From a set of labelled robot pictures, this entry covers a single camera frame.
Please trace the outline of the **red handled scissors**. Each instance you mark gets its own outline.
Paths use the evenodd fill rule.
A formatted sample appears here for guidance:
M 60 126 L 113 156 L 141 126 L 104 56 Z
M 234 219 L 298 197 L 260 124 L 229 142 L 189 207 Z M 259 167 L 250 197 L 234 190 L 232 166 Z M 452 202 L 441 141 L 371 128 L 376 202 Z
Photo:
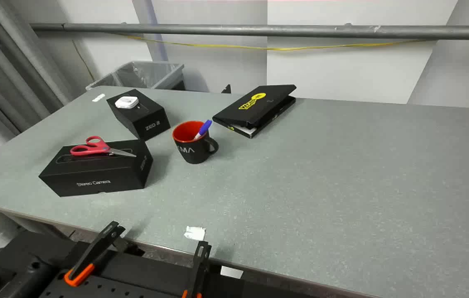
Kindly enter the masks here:
M 70 149 L 73 157 L 86 157 L 86 156 L 123 156 L 133 157 L 133 152 L 111 147 L 103 137 L 89 136 L 83 144 L 73 146 Z

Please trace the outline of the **black folder yellow logo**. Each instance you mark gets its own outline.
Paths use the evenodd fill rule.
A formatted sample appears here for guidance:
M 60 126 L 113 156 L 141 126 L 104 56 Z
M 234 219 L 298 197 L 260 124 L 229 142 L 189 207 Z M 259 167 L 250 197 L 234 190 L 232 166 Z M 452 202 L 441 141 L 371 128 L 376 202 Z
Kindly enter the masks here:
M 295 85 L 257 86 L 212 119 L 234 133 L 254 137 L 295 103 L 295 89 Z

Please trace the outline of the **left black orange clamp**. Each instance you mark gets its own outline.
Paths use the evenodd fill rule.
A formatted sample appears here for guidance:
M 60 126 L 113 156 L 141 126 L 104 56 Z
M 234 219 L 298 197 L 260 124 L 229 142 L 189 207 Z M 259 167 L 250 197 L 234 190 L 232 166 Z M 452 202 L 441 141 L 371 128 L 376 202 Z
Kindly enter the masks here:
M 63 275 L 63 282 L 78 288 L 96 270 L 96 260 L 119 238 L 124 227 L 118 222 L 109 222 L 96 238 L 88 245 L 80 260 Z

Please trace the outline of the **right black orange clamp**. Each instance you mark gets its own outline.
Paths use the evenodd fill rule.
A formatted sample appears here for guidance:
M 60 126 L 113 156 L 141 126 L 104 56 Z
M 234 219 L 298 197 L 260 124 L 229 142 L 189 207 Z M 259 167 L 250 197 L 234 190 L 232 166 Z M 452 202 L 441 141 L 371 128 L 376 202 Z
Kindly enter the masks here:
M 181 298 L 204 298 L 202 288 L 204 288 L 206 275 L 209 272 L 210 248 L 212 245 L 209 242 L 201 240 L 197 243 L 192 257 L 192 267 L 187 275 L 187 283 Z

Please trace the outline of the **white label on base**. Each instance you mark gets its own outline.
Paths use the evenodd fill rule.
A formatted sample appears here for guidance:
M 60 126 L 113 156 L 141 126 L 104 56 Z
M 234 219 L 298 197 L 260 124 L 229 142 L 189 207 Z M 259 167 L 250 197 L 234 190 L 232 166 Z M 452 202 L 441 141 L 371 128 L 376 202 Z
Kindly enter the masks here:
M 220 275 L 240 280 L 244 275 L 244 270 L 232 268 L 232 267 L 220 267 Z

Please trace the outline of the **grey metal pipe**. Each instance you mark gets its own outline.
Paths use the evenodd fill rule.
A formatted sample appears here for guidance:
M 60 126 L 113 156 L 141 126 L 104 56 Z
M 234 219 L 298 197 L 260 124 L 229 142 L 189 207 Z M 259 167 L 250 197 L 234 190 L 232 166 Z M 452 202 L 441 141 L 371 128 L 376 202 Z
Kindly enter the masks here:
M 143 25 L 33 23 L 36 32 L 230 35 L 288 38 L 469 40 L 469 25 Z

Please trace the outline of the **white tape piece near edge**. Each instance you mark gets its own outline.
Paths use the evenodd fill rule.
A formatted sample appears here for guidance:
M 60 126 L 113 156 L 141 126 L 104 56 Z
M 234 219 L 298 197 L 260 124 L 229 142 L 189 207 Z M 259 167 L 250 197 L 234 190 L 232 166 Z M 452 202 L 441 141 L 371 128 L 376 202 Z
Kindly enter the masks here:
M 186 227 L 184 237 L 189 240 L 201 242 L 206 238 L 206 229 L 204 227 Z

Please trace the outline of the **black mug red inside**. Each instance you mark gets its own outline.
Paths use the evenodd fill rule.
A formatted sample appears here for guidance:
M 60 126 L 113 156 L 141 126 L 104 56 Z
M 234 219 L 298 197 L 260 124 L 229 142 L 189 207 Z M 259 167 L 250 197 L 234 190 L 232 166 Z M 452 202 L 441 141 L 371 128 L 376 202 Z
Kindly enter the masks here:
M 219 142 L 207 133 L 202 133 L 202 126 L 202 121 L 186 121 L 172 131 L 176 147 L 189 164 L 201 164 L 219 151 Z

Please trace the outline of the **small white device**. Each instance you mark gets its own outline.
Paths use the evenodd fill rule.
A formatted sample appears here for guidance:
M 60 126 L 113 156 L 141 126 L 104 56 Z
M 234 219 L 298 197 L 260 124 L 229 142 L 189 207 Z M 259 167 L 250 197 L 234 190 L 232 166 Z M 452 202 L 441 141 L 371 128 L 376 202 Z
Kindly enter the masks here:
M 118 109 L 134 109 L 138 106 L 139 99 L 138 96 L 121 96 L 114 101 L 114 106 Z

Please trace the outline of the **small black box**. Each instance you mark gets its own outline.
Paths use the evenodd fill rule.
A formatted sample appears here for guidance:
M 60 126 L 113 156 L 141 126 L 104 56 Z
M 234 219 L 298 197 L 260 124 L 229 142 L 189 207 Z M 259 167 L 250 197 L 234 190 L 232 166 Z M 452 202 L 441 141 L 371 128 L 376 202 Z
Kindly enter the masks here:
M 118 109 L 114 101 L 121 96 L 138 96 L 139 103 L 134 109 Z M 166 109 L 138 89 L 109 98 L 108 106 L 116 119 L 139 139 L 148 141 L 171 128 Z

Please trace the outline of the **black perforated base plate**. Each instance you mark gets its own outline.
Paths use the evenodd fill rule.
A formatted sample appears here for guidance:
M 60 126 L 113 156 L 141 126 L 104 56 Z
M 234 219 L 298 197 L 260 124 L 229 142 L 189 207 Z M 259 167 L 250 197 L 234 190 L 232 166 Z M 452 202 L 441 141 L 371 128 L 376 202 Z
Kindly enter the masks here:
M 199 257 L 206 272 L 201 295 L 194 298 L 280 298 L 275 288 L 227 278 L 212 260 Z M 182 298 L 194 273 L 192 267 L 157 262 L 129 253 L 106 252 L 99 267 L 76 288 L 58 273 L 40 293 L 40 298 Z

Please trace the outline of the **blue and white marker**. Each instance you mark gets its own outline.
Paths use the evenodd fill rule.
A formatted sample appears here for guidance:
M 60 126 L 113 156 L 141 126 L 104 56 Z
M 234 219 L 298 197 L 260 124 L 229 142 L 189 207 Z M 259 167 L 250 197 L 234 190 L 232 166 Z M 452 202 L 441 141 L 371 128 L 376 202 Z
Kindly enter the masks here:
M 207 134 L 209 128 L 212 126 L 212 119 L 204 121 L 204 124 L 199 128 L 199 131 L 194 136 L 194 141 Z

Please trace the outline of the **black orange clamp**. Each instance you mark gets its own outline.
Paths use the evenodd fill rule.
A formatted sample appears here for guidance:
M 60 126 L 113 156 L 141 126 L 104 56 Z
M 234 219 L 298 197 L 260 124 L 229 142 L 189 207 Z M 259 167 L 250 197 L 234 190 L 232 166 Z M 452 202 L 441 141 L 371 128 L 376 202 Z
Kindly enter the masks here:
M 209 272 L 210 248 L 212 245 L 209 242 L 201 240 L 197 243 L 192 257 L 192 267 L 187 275 L 187 283 L 181 298 L 204 298 L 202 288 L 204 288 L 206 275 Z
M 118 222 L 109 222 L 96 238 L 88 245 L 80 260 L 63 275 L 63 282 L 78 288 L 96 270 L 96 260 L 119 238 L 124 227 Z

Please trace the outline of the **grey plastic bin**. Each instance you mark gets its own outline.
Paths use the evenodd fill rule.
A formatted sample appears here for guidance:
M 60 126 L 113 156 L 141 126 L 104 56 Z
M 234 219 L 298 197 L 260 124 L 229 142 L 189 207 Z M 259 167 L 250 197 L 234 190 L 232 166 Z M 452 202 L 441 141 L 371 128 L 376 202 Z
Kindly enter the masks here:
M 106 76 L 88 85 L 88 89 L 98 86 L 124 86 L 149 89 L 184 89 L 184 65 L 169 61 L 129 61 Z

